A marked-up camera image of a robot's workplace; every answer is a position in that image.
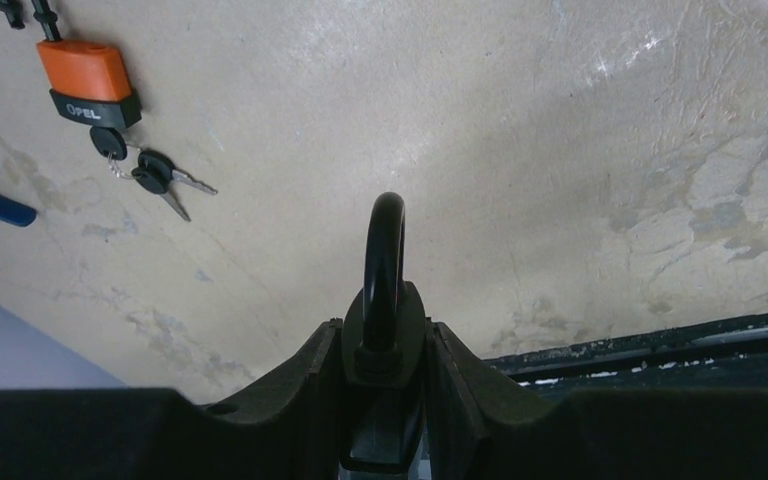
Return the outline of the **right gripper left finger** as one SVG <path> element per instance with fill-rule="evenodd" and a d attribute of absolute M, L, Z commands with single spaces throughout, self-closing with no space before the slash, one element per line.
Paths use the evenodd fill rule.
<path fill-rule="evenodd" d="M 320 324 L 288 360 L 205 412 L 235 428 L 221 443 L 234 479 L 336 479 L 343 322 Z"/>

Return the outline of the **orange black padlock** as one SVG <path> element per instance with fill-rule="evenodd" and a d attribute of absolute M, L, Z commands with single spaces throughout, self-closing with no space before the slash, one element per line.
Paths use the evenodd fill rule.
<path fill-rule="evenodd" d="M 128 129 L 138 123 L 142 103 L 120 50 L 63 37 L 57 27 L 58 15 L 49 3 L 33 0 L 32 6 L 32 17 L 44 33 L 36 51 L 58 114 L 90 127 Z"/>

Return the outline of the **black key bunch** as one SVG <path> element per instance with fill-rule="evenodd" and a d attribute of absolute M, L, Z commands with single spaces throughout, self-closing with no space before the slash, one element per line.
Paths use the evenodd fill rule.
<path fill-rule="evenodd" d="M 174 184 L 186 185 L 210 196 L 218 194 L 212 186 L 178 169 L 165 154 L 153 149 L 135 149 L 113 128 L 92 126 L 89 136 L 94 148 L 106 160 L 115 177 L 135 181 L 146 192 L 161 198 L 185 222 L 190 222 L 191 218 L 177 198 L 173 190 Z M 136 166 L 126 173 L 120 163 L 128 157 L 131 150 L 137 153 Z"/>

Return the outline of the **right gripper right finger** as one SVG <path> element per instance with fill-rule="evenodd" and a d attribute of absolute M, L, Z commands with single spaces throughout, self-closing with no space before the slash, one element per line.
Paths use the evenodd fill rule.
<path fill-rule="evenodd" d="M 426 322 L 425 414 L 435 479 L 512 479 L 520 438 L 554 404 L 479 359 L 443 322 Z"/>

